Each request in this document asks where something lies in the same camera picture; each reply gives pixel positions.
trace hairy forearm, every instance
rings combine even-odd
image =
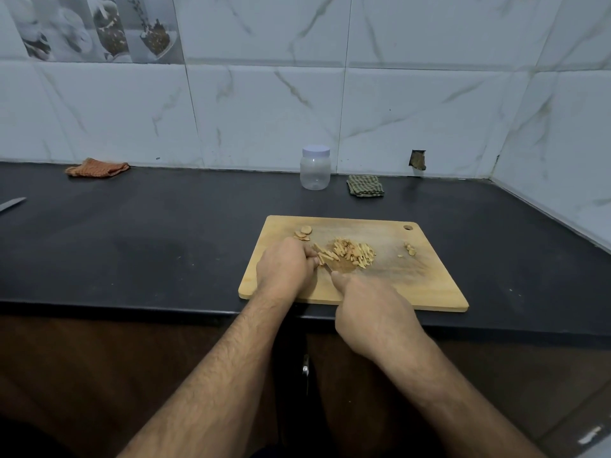
[[[397,350],[382,364],[454,458],[543,458],[429,339],[420,354]]]
[[[257,294],[120,457],[241,456],[288,306]]]

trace cutting board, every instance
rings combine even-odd
[[[467,300],[417,223],[386,220],[327,219],[321,217],[287,217],[270,215],[265,220],[238,293],[250,299],[256,290],[256,264],[273,242],[293,236],[302,226],[312,227],[308,244],[332,250],[335,238],[366,242],[376,252],[375,261],[365,270],[345,259],[328,262],[332,269],[355,275],[381,277],[417,309],[463,312]],[[416,249],[410,256],[404,247],[408,242]],[[297,297],[299,302],[338,305],[342,297],[329,272],[317,268],[315,277]]]

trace white lid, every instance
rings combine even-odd
[[[329,157],[331,155],[331,150],[329,146],[325,145],[307,145],[301,151],[303,157]]]

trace marble tile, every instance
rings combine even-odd
[[[340,173],[472,177],[509,74],[348,69],[341,115]]]
[[[0,60],[27,58],[26,47],[4,0],[0,0],[0,38]]]
[[[353,0],[348,66],[472,70],[534,66],[560,2]]]
[[[2,161],[74,160],[51,101],[29,61],[0,62],[0,135]]]
[[[543,72],[493,180],[611,250],[611,71]]]
[[[298,171],[301,148],[331,148],[333,170],[343,69],[187,66],[206,167]]]
[[[202,167],[184,66],[37,63],[76,161]]]
[[[174,0],[190,64],[344,66],[350,0]]]
[[[611,69],[611,0],[564,0],[537,68]]]
[[[489,178],[492,175],[494,164],[503,149],[529,80],[530,75],[527,72],[509,74],[501,102],[494,113],[494,122],[486,141],[486,149],[475,174],[478,178]]]

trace granite countertop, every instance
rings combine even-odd
[[[299,175],[134,168],[69,179],[59,165],[0,163],[0,311],[198,322],[235,315],[268,215],[417,222],[470,303],[419,311],[438,337],[611,347],[611,255],[487,181],[382,177],[383,198]],[[291,317],[332,329],[335,307]]]

